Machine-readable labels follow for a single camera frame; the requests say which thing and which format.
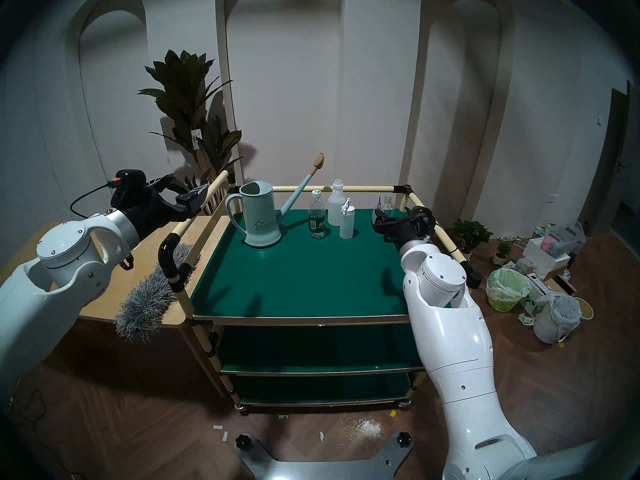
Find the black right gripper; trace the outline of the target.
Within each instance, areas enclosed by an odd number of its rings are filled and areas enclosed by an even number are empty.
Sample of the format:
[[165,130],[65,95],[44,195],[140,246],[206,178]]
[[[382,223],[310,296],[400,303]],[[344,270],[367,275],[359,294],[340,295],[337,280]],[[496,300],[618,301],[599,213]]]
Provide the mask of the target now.
[[429,240],[435,233],[436,218],[427,207],[406,208],[404,217],[389,216],[378,200],[372,213],[372,229],[383,236],[386,243],[405,245],[413,240]]

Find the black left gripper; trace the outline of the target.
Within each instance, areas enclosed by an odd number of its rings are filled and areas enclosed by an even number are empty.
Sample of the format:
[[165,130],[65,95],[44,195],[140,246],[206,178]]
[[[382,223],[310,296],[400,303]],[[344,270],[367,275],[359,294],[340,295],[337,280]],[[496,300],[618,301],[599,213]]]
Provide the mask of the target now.
[[201,209],[207,201],[207,184],[178,194],[176,203],[169,203],[161,196],[175,178],[175,174],[147,181],[140,169],[121,169],[113,182],[115,191],[111,197],[111,207],[122,212],[135,229],[138,241],[148,237],[169,222],[184,222],[193,217],[192,209]]

